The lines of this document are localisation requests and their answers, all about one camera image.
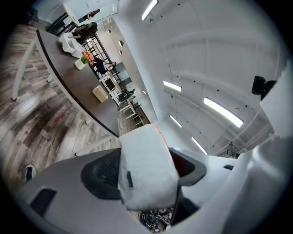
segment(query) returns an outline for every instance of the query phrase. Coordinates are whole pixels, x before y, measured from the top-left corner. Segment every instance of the sneaker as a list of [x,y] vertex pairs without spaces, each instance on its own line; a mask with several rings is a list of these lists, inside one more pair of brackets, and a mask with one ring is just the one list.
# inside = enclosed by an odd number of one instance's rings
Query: sneaker
[[33,165],[28,165],[24,172],[24,182],[29,182],[36,176],[36,168]]

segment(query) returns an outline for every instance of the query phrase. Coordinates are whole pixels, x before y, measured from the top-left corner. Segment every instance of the flower bouquet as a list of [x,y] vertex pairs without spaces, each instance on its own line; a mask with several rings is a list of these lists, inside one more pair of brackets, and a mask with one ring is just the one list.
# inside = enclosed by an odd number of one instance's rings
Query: flower bouquet
[[93,65],[94,57],[92,53],[88,52],[87,50],[82,51],[82,57],[75,61],[74,65],[77,69],[81,70],[83,69],[86,64]]

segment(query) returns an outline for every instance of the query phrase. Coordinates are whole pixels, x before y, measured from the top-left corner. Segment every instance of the rectangular light fixture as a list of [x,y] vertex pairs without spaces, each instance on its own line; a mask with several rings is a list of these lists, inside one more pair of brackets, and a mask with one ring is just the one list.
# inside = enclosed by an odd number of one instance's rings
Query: rectangular light fixture
[[181,125],[176,119],[174,119],[174,117],[173,117],[172,115],[170,115],[170,117],[171,117],[171,119],[174,120],[175,123],[177,123],[177,125],[178,125],[179,127],[182,128],[182,125]]
[[147,7],[146,11],[143,13],[141,19],[145,20],[146,17],[148,16],[148,14],[150,14],[150,12],[152,11],[152,9],[154,9],[154,7],[159,3],[158,0],[152,0],[152,2],[150,3],[150,5]]
[[207,155],[207,152],[205,151],[205,149],[192,137],[191,138],[195,144],[197,144],[197,146],[202,150],[202,152]]
[[205,97],[203,103],[210,106],[220,114],[224,115],[228,120],[230,120],[232,123],[234,123],[237,127],[241,127],[243,124],[243,121],[239,119],[236,115],[234,115],[232,112],[224,108],[223,106],[217,104],[216,102],[212,101],[211,99]]
[[166,82],[166,81],[163,81],[163,82],[164,82],[164,85],[166,85],[166,86],[168,86],[168,87],[170,87],[172,89],[175,89],[175,90],[177,90],[179,92],[182,92],[182,87],[181,86],[174,85],[174,84]]

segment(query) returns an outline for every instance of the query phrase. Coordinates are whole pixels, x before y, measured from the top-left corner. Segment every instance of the flower pot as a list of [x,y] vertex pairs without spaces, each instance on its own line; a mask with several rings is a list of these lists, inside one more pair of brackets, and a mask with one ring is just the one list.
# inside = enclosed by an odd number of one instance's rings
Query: flower pot
[[86,64],[84,64],[84,63],[82,62],[81,58],[80,58],[79,60],[75,61],[75,62],[74,62],[74,65],[75,65],[76,68],[79,69],[79,70],[83,69],[83,68],[86,66]]

